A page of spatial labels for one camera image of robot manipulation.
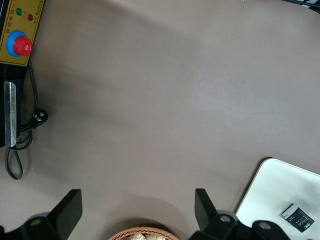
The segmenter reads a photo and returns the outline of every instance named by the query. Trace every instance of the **wicker basket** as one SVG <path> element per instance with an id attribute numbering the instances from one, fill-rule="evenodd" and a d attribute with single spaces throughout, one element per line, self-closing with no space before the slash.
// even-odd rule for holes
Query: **wicker basket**
<path id="1" fill-rule="evenodd" d="M 126 230 L 118 232 L 116 235 L 110 237 L 109 240 L 120 240 L 133 234 L 154 234 L 163 236 L 166 238 L 166 240 L 179 240 L 179 238 L 172 235 L 171 233 L 153 226 L 133 226 L 127 228 Z"/>

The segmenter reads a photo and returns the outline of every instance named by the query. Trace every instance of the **black cable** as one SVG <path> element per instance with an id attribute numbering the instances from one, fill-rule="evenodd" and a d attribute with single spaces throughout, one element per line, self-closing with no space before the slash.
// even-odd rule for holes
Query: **black cable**
<path id="1" fill-rule="evenodd" d="M 21 164 L 21 160 L 20 157 L 18 155 L 18 151 L 24 150 L 26 148 L 28 148 L 30 146 L 30 144 L 32 143 L 33 140 L 33 136 L 32 136 L 32 129 L 36 128 L 37 126 L 39 126 L 40 124 L 42 124 L 43 122 L 41 122 L 40 124 L 35 123 L 35 118 L 37 116 L 37 112 L 39 111 L 38 109 L 38 92 L 37 92 L 37 87 L 36 87 L 36 81 L 35 81 L 35 76 L 34 76 L 34 71 L 32 68 L 32 63 L 31 60 L 29 60 L 28 62 L 28 68 L 29 68 L 29 74 L 30 74 L 30 80 L 31 80 L 31 85 L 32 85 L 32 91 L 33 91 L 33 116 L 30 119 L 30 121 L 26 124 L 26 125 L 22 125 L 21 126 L 21 134 L 23 133 L 27 133 L 27 137 L 24 140 L 21 141 L 17 141 L 15 146 L 12 147 L 8 147 L 5 153 L 5 169 L 8 172 L 8 174 L 10 175 L 11 178 L 13 178 L 14 180 L 20 180 L 22 178 L 23 175 L 23 167 Z M 10 156 L 10 152 L 13 151 L 14 155 L 15 155 L 15 159 L 16 162 L 18 164 L 19 167 L 19 174 L 18 176 L 16 176 L 12 170 L 10 169 L 9 166 L 9 156 Z"/>

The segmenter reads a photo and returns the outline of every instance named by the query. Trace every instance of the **emergency stop button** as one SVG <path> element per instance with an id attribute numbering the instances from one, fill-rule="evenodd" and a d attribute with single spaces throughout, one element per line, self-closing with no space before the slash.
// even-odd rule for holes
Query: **emergency stop button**
<path id="1" fill-rule="evenodd" d="M 6 41 L 6 49 L 13 57 L 28 56 L 33 50 L 32 41 L 23 31 L 13 31 Z"/>
<path id="2" fill-rule="evenodd" d="M 26 57 L 32 52 L 32 41 L 25 36 L 18 36 L 14 41 L 13 49 L 15 53 Z"/>

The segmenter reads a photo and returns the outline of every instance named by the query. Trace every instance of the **red button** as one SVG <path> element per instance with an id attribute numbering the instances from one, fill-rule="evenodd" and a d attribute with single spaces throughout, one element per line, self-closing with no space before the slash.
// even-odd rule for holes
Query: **red button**
<path id="1" fill-rule="evenodd" d="M 33 44 L 29 38 L 19 36 L 13 44 L 14 51 L 21 56 L 28 56 L 32 52 Z"/>

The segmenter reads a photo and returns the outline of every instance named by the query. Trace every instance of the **white plate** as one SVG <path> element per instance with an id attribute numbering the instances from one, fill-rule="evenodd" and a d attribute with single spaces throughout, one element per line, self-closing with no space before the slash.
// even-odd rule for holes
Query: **white plate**
<path id="1" fill-rule="evenodd" d="M 314 220 L 306 231 L 299 232 L 281 217 L 290 203 Z M 249 227 L 256 220 L 272 221 L 292 240 L 320 240 L 320 175 L 269 158 L 261 164 L 236 215 Z"/>

